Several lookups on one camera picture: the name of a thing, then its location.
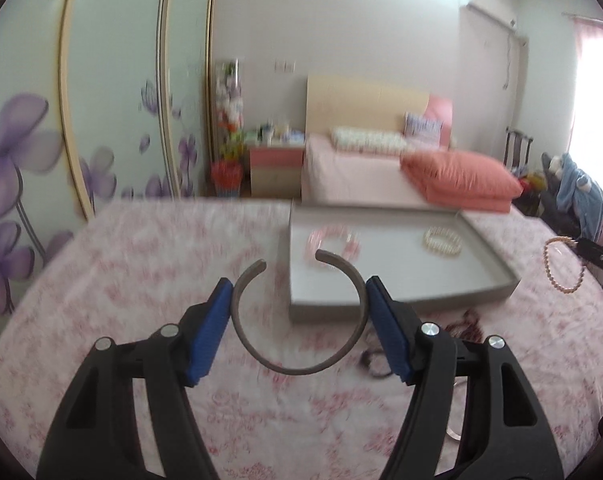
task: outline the nightstand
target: nightstand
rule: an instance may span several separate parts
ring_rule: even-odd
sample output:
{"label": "nightstand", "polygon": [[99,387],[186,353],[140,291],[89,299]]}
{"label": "nightstand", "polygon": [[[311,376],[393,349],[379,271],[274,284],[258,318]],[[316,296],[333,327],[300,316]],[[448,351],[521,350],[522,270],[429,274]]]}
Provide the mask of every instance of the nightstand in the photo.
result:
{"label": "nightstand", "polygon": [[250,186],[257,198],[301,198],[304,144],[270,144],[250,148]]}

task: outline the pink bracelet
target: pink bracelet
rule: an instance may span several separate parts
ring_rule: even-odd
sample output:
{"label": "pink bracelet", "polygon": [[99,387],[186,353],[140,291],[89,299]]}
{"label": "pink bracelet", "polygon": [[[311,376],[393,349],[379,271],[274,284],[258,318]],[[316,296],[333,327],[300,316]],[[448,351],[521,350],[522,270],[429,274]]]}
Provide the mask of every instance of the pink bracelet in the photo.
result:
{"label": "pink bracelet", "polygon": [[345,225],[328,225],[317,229],[310,234],[306,243],[306,257],[317,265],[329,267],[315,259],[315,253],[321,248],[326,238],[340,238],[345,241],[345,247],[340,256],[348,262],[353,261],[359,255],[359,242],[357,237]]}

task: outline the silver screw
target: silver screw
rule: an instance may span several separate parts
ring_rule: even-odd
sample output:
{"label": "silver screw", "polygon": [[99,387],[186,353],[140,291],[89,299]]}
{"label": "silver screw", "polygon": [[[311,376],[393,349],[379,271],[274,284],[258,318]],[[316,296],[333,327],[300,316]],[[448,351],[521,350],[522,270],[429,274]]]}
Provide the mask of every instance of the silver screw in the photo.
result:
{"label": "silver screw", "polygon": [[163,337],[174,337],[179,334],[179,327],[175,324],[163,325],[161,327],[161,335]]}
{"label": "silver screw", "polygon": [[109,337],[100,337],[95,343],[94,347],[97,350],[107,350],[112,345],[112,341]]}
{"label": "silver screw", "polygon": [[500,348],[503,348],[505,346],[505,341],[503,337],[500,337],[498,335],[491,335],[488,338],[488,344],[492,348],[497,348],[499,350]]}
{"label": "silver screw", "polygon": [[430,337],[439,333],[439,326],[436,323],[424,323],[422,324],[422,332]]}

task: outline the blue jacket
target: blue jacket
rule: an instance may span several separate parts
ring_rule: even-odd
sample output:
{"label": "blue jacket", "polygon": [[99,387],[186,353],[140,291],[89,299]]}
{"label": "blue jacket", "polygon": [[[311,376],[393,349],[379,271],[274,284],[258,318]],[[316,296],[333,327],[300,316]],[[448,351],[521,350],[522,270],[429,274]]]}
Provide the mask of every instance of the blue jacket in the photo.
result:
{"label": "blue jacket", "polygon": [[566,213],[572,206],[579,218],[582,237],[596,242],[603,228],[603,190],[577,167],[568,153],[562,155],[561,161],[563,174],[557,209]]}

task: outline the wooden headboard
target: wooden headboard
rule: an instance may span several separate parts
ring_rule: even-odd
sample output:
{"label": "wooden headboard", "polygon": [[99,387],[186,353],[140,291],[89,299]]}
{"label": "wooden headboard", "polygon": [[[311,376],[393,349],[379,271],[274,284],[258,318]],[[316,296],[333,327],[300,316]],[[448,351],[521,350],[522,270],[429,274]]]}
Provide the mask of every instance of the wooden headboard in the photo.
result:
{"label": "wooden headboard", "polygon": [[402,132],[406,112],[443,121],[441,145],[453,125],[453,103],[419,90],[334,75],[309,75],[306,132],[329,134],[337,126]]}

